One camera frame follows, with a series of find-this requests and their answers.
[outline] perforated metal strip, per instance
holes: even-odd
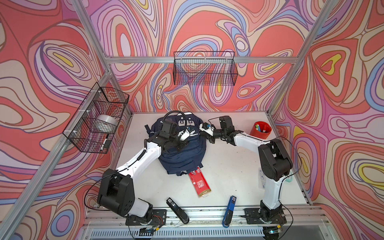
[[[131,228],[135,238],[148,238],[139,236],[139,229]],[[182,227],[182,228],[161,228],[156,231],[152,238],[180,238],[180,237],[263,237],[263,227]],[[91,239],[114,239],[131,237],[127,228],[94,229]]]

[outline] qr code label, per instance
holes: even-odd
[[[204,187],[204,182],[203,182],[203,180],[198,181],[198,182],[197,182],[197,186],[198,186],[199,188]]]

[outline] black metal mesh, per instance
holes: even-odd
[[[174,56],[175,85],[234,86],[236,83],[234,52],[175,52]]]
[[[81,152],[107,153],[118,124],[114,125],[97,117],[109,115],[119,123],[128,100],[129,95],[120,90],[100,87],[67,138]]]

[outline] red package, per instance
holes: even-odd
[[[189,173],[189,178],[191,179],[199,197],[211,191],[199,167],[197,167],[196,171]]]

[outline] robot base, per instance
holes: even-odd
[[[265,222],[261,221],[260,219],[260,213],[259,209],[244,209],[245,216],[247,217],[247,224],[265,224]],[[285,218],[284,212],[281,209],[276,215],[272,216],[268,219],[268,221],[271,221],[270,224],[286,224],[287,220]]]
[[[152,220],[149,221],[147,224],[140,223],[140,217],[135,216],[135,215],[130,215],[127,217],[127,220],[125,221],[126,226],[145,226],[145,225],[151,225],[151,226],[158,226],[158,225],[165,225],[166,223],[166,218],[167,218],[167,210],[166,209],[152,209]]]

